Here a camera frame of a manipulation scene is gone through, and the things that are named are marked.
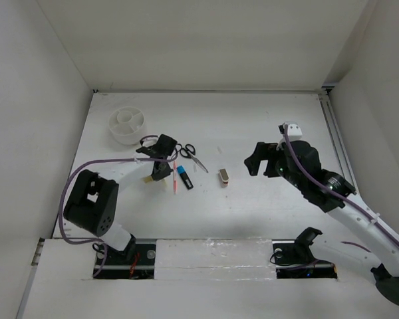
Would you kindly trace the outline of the pink clear pen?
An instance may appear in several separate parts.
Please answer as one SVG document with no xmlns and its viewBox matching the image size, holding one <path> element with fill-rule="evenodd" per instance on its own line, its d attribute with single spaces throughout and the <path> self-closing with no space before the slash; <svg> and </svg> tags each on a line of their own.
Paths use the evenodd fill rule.
<svg viewBox="0 0 399 319">
<path fill-rule="evenodd" d="M 177 163 L 176 160 L 173 161 L 173 192 L 174 195 L 177 194 L 178 183 L 177 183 Z"/>
</svg>

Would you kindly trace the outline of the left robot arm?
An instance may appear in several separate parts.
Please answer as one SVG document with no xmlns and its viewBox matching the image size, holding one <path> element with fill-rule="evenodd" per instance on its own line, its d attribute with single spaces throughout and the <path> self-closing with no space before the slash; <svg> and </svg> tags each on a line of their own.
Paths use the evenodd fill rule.
<svg viewBox="0 0 399 319">
<path fill-rule="evenodd" d="M 138 148 L 138 158 L 100 159 L 81 165 L 74 173 L 76 180 L 63 218 L 100 239 L 118 262 L 129 263 L 136 238 L 115 221 L 118 194 L 141 179 L 160 181 L 171 175 L 176 145 L 175 139 L 162 134 L 151 146 Z"/>
</svg>

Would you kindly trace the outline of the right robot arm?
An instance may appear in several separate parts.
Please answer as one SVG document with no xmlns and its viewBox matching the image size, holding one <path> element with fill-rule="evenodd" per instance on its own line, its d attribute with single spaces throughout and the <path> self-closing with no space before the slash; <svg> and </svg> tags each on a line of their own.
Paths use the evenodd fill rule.
<svg viewBox="0 0 399 319">
<path fill-rule="evenodd" d="M 258 174 L 262 161 L 267 162 L 264 176 L 288 181 L 365 245 L 333 244 L 322 231 L 308 227 L 295 239 L 292 254 L 307 264 L 324 260 L 349 268 L 399 306 L 399 234 L 368 207 L 354 186 L 323 169 L 318 151 L 306 141 L 257 143 L 244 161 L 251 176 Z"/>
</svg>

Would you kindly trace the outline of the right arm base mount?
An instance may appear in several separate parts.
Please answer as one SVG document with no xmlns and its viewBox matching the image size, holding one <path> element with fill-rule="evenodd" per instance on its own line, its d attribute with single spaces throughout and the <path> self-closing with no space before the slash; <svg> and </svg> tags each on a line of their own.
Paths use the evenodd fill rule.
<svg viewBox="0 0 399 319">
<path fill-rule="evenodd" d="M 322 234 L 308 227 L 295 239 L 272 240 L 269 262 L 275 266 L 277 279 L 337 279 L 335 265 L 316 259 L 310 250 L 313 241 Z"/>
</svg>

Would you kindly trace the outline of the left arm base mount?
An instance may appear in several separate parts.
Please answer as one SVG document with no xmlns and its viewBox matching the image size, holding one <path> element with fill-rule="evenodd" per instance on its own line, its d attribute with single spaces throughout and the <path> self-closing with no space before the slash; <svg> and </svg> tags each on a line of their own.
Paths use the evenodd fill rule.
<svg viewBox="0 0 399 319">
<path fill-rule="evenodd" d="M 138 239 L 135 253 L 126 260 L 114 249 L 108 248 L 104 258 L 102 244 L 93 243 L 96 259 L 92 270 L 93 278 L 99 280 L 152 280 L 155 273 L 157 240 Z"/>
</svg>

